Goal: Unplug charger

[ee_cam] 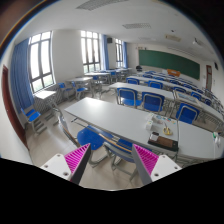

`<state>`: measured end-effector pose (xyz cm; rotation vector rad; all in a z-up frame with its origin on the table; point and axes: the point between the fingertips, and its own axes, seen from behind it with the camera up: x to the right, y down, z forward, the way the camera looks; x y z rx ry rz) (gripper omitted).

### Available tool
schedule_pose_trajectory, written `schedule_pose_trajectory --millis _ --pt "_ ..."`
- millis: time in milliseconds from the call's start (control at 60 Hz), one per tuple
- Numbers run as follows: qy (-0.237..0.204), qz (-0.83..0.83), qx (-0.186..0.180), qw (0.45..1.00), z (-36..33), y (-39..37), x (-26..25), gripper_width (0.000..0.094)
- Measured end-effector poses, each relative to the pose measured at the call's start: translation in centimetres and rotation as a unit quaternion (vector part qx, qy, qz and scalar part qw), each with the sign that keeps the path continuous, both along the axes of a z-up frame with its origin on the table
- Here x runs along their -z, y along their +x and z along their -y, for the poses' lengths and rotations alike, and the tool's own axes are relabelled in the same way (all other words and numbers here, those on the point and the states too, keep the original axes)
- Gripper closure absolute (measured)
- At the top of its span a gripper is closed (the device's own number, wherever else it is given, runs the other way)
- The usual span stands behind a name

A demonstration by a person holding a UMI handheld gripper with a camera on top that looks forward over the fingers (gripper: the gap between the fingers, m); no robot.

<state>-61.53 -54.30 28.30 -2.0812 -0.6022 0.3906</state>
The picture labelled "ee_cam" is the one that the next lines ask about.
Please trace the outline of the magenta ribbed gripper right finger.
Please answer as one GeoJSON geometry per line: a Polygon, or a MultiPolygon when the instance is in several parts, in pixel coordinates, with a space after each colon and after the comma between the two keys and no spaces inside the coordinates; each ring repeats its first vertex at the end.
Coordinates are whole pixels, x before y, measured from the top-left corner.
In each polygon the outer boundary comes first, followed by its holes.
{"type": "Polygon", "coordinates": [[[144,185],[181,170],[167,155],[156,155],[136,144],[132,146],[132,156],[144,185]]]}

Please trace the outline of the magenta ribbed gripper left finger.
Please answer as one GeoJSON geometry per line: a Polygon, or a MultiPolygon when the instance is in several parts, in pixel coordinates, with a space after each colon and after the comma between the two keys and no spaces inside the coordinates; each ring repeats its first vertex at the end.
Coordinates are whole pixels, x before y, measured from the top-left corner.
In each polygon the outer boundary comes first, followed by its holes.
{"type": "Polygon", "coordinates": [[[76,185],[79,184],[91,154],[91,145],[81,146],[66,155],[55,154],[41,168],[76,185]]]}

